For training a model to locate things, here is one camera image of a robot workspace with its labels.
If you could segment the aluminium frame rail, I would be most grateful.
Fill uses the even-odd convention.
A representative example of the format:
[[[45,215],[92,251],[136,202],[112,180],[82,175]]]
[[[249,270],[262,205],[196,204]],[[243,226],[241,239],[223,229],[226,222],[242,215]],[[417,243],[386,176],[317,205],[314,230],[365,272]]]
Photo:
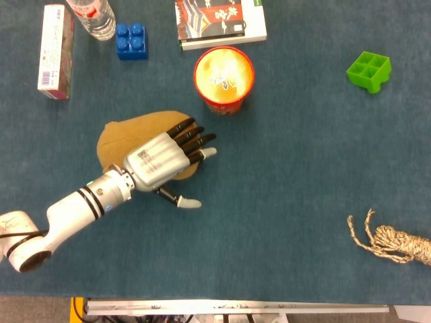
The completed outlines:
[[[144,316],[174,314],[362,314],[388,313],[388,305],[281,301],[176,299],[88,301],[89,315]]]

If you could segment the green plastic grid block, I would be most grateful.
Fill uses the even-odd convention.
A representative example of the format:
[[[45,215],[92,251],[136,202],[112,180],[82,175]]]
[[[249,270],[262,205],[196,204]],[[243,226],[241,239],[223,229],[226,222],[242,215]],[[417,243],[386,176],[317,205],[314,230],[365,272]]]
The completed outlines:
[[[349,81],[370,94],[381,91],[381,85],[388,82],[392,71],[390,57],[363,51],[350,65],[346,74]]]

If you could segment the blue toy building block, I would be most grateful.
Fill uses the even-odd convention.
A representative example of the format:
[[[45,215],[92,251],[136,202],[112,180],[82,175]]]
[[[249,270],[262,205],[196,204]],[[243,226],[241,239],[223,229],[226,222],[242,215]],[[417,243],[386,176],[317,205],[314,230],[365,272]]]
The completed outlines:
[[[147,33],[143,24],[117,24],[115,46],[121,61],[148,59]]]

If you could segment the blue felt table cloth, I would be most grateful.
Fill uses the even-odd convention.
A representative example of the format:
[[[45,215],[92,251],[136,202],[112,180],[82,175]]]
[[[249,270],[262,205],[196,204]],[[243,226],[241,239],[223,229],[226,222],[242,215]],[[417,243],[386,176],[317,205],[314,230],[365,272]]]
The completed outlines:
[[[376,257],[364,218],[431,238],[431,0],[263,0],[267,39],[240,48],[255,84],[236,114],[214,114],[181,51],[173,0],[109,0],[147,28],[149,57],[76,24],[71,96],[38,91],[44,6],[0,1],[0,214],[46,209],[99,177],[104,126],[177,110],[216,134],[217,154],[169,189],[202,207],[136,192],[63,243],[39,269],[0,262],[0,294],[431,304],[431,266]],[[390,57],[381,91],[346,71]]]

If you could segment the clear plastic water bottle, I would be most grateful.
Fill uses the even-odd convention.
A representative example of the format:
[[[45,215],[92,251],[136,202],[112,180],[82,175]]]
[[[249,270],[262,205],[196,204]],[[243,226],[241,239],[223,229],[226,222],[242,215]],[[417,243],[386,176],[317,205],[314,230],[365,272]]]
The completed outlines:
[[[97,40],[115,35],[116,19],[108,0],[66,0],[86,31]]]

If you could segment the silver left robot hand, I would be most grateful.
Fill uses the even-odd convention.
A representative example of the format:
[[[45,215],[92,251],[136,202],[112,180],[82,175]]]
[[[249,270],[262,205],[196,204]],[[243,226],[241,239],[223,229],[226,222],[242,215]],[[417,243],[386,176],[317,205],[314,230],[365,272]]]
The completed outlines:
[[[194,122],[194,118],[187,118],[126,155],[123,168],[138,191],[155,192],[181,209],[202,206],[200,201],[173,194],[166,187],[182,171],[217,153],[215,147],[204,148],[216,134],[201,136],[204,127],[189,128]]]

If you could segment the white pink floral box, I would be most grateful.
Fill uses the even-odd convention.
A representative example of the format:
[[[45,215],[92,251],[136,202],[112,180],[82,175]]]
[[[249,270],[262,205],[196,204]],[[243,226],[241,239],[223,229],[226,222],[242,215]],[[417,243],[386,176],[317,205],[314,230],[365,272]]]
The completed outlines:
[[[64,5],[44,6],[38,90],[54,100],[70,98],[74,29],[74,19]]]

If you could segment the red instant noodle cup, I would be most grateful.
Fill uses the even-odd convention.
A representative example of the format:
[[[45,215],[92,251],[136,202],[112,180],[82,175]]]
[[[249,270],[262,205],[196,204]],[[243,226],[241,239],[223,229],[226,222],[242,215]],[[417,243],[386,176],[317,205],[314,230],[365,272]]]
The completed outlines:
[[[237,113],[255,83],[255,68],[238,48],[218,46],[204,52],[193,71],[195,89],[216,114]]]

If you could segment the red black white book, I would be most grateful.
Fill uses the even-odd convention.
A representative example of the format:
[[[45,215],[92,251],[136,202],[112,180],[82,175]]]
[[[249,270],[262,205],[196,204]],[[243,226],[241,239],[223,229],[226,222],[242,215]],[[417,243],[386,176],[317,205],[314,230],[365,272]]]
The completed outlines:
[[[174,0],[181,50],[267,39],[262,0]]]

